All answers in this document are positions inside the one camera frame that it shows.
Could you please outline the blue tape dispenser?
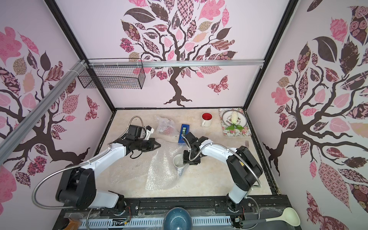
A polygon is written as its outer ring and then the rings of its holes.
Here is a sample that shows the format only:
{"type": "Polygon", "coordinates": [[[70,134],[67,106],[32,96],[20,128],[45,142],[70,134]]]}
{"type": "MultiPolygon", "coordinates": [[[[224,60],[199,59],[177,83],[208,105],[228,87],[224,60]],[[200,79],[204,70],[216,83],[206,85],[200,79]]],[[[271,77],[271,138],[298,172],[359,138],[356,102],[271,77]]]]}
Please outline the blue tape dispenser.
{"type": "Polygon", "coordinates": [[[190,126],[188,124],[181,125],[179,139],[178,139],[179,144],[185,143],[183,135],[186,135],[189,132],[189,130],[190,130],[190,126]]]}

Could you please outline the lavender mug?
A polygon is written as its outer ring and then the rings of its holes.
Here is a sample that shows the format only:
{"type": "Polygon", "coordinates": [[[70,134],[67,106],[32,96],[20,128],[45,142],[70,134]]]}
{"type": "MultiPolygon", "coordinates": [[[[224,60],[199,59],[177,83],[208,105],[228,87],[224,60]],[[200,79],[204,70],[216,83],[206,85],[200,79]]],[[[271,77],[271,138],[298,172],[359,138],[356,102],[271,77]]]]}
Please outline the lavender mug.
{"type": "Polygon", "coordinates": [[[184,171],[187,169],[188,164],[184,163],[184,158],[182,154],[178,154],[173,159],[174,167],[177,171],[177,176],[181,177],[184,171]]]}

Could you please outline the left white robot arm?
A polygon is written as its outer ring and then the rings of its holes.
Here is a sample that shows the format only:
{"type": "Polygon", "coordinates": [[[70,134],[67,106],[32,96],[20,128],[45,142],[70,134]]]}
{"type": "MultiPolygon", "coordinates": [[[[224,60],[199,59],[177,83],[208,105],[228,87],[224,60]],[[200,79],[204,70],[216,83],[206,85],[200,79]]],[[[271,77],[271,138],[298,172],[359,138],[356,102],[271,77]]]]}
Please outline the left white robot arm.
{"type": "Polygon", "coordinates": [[[127,132],[109,144],[108,149],[85,162],[85,165],[62,173],[56,192],[56,200],[75,209],[111,209],[123,213],[126,209],[124,196],[111,191],[96,189],[97,177],[116,161],[133,153],[150,152],[161,147],[150,135],[150,126],[130,125],[127,132]]]}

